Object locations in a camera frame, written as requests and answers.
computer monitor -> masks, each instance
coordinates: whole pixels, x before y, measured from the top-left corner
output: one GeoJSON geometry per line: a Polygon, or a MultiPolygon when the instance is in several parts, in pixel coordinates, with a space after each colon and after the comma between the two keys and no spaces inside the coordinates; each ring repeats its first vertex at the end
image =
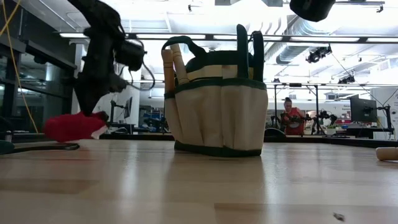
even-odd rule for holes
{"type": "Polygon", "coordinates": [[[374,100],[350,98],[351,122],[377,122],[377,104],[374,100]]]}
{"type": "Polygon", "coordinates": [[[126,105],[124,105],[124,118],[130,117],[131,104],[132,104],[132,97],[130,97],[130,99],[126,101],[126,105]]]}

pole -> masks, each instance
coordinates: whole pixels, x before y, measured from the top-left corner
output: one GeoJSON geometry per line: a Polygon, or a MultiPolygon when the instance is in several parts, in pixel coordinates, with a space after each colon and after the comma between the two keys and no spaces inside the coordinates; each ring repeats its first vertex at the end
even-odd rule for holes
{"type": "Polygon", "coordinates": [[[277,85],[274,85],[274,93],[275,93],[274,102],[275,102],[275,117],[278,118],[278,115],[276,114],[276,111],[277,111],[277,107],[276,107],[276,94],[277,94],[276,93],[276,86],[277,85]]]}
{"type": "Polygon", "coordinates": [[[319,98],[318,98],[318,85],[315,85],[315,99],[317,102],[317,134],[319,133],[319,98]]]}
{"type": "Polygon", "coordinates": [[[382,110],[386,111],[386,117],[387,117],[387,128],[389,131],[391,131],[392,126],[391,126],[391,115],[390,115],[390,105],[385,106],[382,110]]]}
{"type": "Polygon", "coordinates": [[[113,113],[114,113],[114,106],[115,106],[115,101],[111,101],[111,124],[113,124],[113,113]]]}

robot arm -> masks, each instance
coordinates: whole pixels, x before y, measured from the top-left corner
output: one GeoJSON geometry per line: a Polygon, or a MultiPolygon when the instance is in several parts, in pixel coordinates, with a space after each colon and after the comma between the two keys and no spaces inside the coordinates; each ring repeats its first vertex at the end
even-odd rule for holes
{"type": "Polygon", "coordinates": [[[336,120],[337,120],[336,115],[331,114],[331,115],[330,115],[330,125],[334,125],[335,122],[336,122],[336,120]]]}
{"type": "Polygon", "coordinates": [[[128,82],[114,72],[114,62],[130,71],[141,68],[144,46],[126,40],[121,19],[109,5],[99,0],[68,0],[86,18],[91,27],[84,34],[90,38],[85,66],[75,82],[75,93],[83,114],[89,116],[98,100],[109,92],[122,92],[128,82]]]}

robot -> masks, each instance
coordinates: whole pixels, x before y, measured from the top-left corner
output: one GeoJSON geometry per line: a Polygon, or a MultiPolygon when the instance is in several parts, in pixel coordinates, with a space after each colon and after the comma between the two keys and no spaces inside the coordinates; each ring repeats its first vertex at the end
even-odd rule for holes
{"type": "MultiPolygon", "coordinates": [[[[128,82],[114,73],[113,63],[137,71],[146,54],[144,46],[126,40],[121,18],[109,5],[99,0],[68,0],[86,18],[91,27],[84,34],[90,38],[85,66],[74,81],[74,89],[83,114],[89,116],[98,100],[110,92],[122,92],[128,82]]],[[[325,19],[335,0],[291,0],[290,8],[303,19],[325,19]]]]}

window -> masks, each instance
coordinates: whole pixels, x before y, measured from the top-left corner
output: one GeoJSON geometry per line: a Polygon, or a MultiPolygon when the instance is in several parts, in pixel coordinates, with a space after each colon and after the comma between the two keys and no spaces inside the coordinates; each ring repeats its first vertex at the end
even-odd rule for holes
{"type": "MultiPolygon", "coordinates": [[[[62,98],[26,89],[22,89],[22,91],[39,132],[43,131],[47,119],[63,114],[64,100],[62,98]]],[[[26,110],[21,90],[18,90],[16,106],[16,117],[14,118],[16,129],[34,133],[35,129],[26,110]]]]}
{"type": "Polygon", "coordinates": [[[2,101],[4,98],[4,85],[0,85],[0,115],[2,115],[2,101]]]}
{"type": "Polygon", "coordinates": [[[20,78],[21,83],[51,91],[54,94],[69,95],[70,86],[62,84],[68,77],[66,70],[46,62],[40,57],[31,54],[21,55],[20,78]]]}
{"type": "Polygon", "coordinates": [[[0,56],[0,78],[6,77],[7,57],[0,56]]]}

